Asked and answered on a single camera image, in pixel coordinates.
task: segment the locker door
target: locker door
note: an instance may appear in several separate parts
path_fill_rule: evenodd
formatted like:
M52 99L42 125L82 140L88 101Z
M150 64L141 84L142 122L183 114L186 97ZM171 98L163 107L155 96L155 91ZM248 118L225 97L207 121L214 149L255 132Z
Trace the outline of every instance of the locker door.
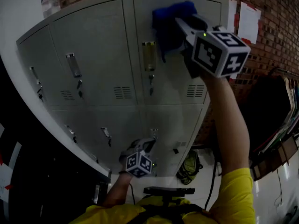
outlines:
M173 176L198 121L201 105L149 105L148 129L158 129L153 161L157 176Z
M93 117L97 133L102 135L101 127L105 127L112 137L111 147L108 138L104 137L104 146L109 147L111 153L103 157L103 162L112 173L118 173L121 170L118 162L121 152L134 140L143 138L139 111L134 106L101 106L93 109Z
M66 56L74 55L88 105L136 104L121 0L67 15L54 22L51 33L71 76Z
M170 52L163 63L157 44L156 31L152 28L152 11L186 0L134 0L135 20L142 70L145 103L157 104L202 104L206 87L200 78L191 79L179 52ZM207 18L211 24L219 25L221 4L209 0L189 0L195 4L198 14ZM142 43L155 41L157 44L157 65L154 72L144 70ZM149 75L154 75L153 93L150 95Z
M101 133L97 132L92 114L89 111L70 110L53 112L63 126L67 125L76 134L77 145L92 159L97 158L100 165L107 167L104 161L111 155L111 150L106 146L106 140ZM68 128L65 128L65 131L73 138Z
M42 94L49 106L78 105L80 98L72 88L62 69L51 38L49 27L46 26L19 45L25 71L34 67L37 78L43 86ZM33 73L29 78L36 91L40 85L36 83Z

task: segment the white floor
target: white floor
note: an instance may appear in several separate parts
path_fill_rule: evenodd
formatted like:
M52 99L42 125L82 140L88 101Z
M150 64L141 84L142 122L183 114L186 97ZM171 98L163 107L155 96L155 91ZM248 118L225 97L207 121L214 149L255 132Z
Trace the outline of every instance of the white floor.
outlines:
M170 188L195 188L193 195L186 195L185 198L192 203L204 208L210 191L214 158L213 155L199 151L199 159L203 169L199 171L196 179L189 185L183 185L176 177L144 177L141 179L134 178L131 182L133 185L136 202L145 195L143 189L149 186L170 187ZM287 163L278 169L282 186L282 204L280 205L280 186L277 172L273 172L254 182L254 208L256 211L256 224L280 224L284 221L286 213L291 212L295 205L299 204L299 152L290 160L290 166ZM111 184L113 184L118 175L112 175ZM218 196L221 177L215 178L214 189L210 202L207 206L209 210ZM131 190L128 190L127 203L133 203Z

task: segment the white wall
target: white wall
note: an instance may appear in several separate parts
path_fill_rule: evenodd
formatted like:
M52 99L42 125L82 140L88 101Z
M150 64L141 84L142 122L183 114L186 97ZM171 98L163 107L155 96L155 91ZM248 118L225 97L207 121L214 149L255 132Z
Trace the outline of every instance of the white wall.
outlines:
M0 55L2 61L27 106L51 134L85 163L102 174L108 175L103 167L84 153L59 127L43 107L22 70L15 42L42 20L41 0L0 0Z

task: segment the blue cloth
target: blue cloth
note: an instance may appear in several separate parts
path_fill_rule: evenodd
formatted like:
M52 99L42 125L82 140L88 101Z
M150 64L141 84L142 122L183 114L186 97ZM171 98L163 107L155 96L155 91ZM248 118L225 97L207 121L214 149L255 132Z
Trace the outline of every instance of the blue cloth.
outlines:
M173 4L153 11L153 28L161 49L162 60L165 63L165 53L179 48L185 39L185 35L175 21L175 18L187 18L197 14L194 3L185 1Z

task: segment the green bag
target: green bag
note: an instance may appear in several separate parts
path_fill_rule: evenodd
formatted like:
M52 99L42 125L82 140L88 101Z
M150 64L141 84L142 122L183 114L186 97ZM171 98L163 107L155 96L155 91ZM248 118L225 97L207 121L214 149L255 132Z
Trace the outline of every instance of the green bag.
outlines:
M202 169L199 157L194 150L191 150L186 156L182 166L177 172L177 178L181 180L182 184L187 185L195 179L196 174Z

